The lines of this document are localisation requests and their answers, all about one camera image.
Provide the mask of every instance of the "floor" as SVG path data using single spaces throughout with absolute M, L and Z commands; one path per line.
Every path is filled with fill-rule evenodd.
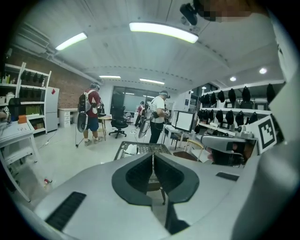
M 113 128 L 110 122 L 106 122 L 107 132 L 112 132 Z M 31 210 L 54 188 L 64 183 L 71 177 L 78 174 L 80 171 L 94 165 L 103 164 L 113 161 L 115 154 L 122 141 L 131 142 L 145 142 L 150 140 L 150 130 L 146 133 L 144 138 L 138 139 L 139 129 L 134 125 L 129 125 L 124 129 L 127 137 L 119 135 L 115 139 L 115 134 L 109 136 L 107 134 L 106 141 L 103 139 L 103 133 L 99 133 L 102 137 L 102 142 L 84 146 L 82 141 L 78 148 L 75 146 L 75 125 L 68 128 L 58 128 L 57 131 L 49 132 L 48 134 L 35 135 L 37 148 L 41 155 L 41 161 L 34 163 L 34 157 L 26 157 L 25 163 L 22 165 L 19 161 L 13 163 L 13 167 L 18 172 L 15 177 L 20 182 L 21 189 L 31 199 L 28 203 L 15 192 L 12 197 L 17 201 L 21 201 Z M 185 143 L 176 151 L 183 151 Z M 175 141 L 170 147 L 170 152 L 173 153 L 175 148 Z M 52 183 L 45 185 L 43 179 L 52 179 Z M 148 192 L 153 199 L 153 212 L 156 217 L 163 224 L 165 221 L 166 207 L 162 205 L 162 195 L 160 191 Z

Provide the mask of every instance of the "blue shorts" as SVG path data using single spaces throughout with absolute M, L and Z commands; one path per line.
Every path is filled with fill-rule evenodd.
M 92 118 L 89 117 L 88 118 L 88 126 L 87 126 L 87 130 L 91 130 L 92 132 L 96 132 L 99 128 L 99 123 L 98 123 L 98 117 L 96 118 Z

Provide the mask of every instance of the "person in red shirt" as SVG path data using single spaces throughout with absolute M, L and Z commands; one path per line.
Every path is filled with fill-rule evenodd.
M 86 130 L 83 132 L 85 146 L 90 145 L 92 142 L 89 139 L 89 130 L 92 131 L 95 144 L 101 141 L 101 139 L 98 137 L 97 131 L 99 128 L 97 107 L 99 107 L 101 104 L 101 98 L 98 93 L 98 91 L 100 90 L 100 86 L 96 83 L 92 83 L 90 85 L 90 88 L 87 89 L 85 92 L 89 92 L 91 90 L 94 90 L 89 94 L 89 102 L 91 104 L 91 109 L 86 112 L 86 114 L 88 115 L 88 125 Z
M 142 123 L 139 123 L 139 122 L 141 120 L 143 110 L 145 109 L 144 104 L 145 104 L 144 101 L 142 101 L 141 105 L 139 105 L 139 107 L 137 109 L 138 115 L 137 115 L 137 118 L 136 118 L 136 121 L 135 121 L 135 127 L 137 127 L 138 124 L 139 124 L 139 127 L 141 127 Z

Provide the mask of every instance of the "orange box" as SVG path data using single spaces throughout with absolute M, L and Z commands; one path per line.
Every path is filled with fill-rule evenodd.
M 26 115 L 20 115 L 18 123 L 26 123 L 26 122 L 27 122 Z

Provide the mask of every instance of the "black pants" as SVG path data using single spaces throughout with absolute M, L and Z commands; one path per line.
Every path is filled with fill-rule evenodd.
M 150 127 L 151 127 L 151 138 L 149 143 L 157 143 L 160 133 L 164 128 L 164 123 L 150 122 Z
M 135 121 L 135 126 L 137 127 L 137 125 L 139 124 L 139 127 L 141 127 L 141 123 L 139 123 L 141 120 L 141 116 L 138 115 L 137 118 L 136 118 L 136 121 Z

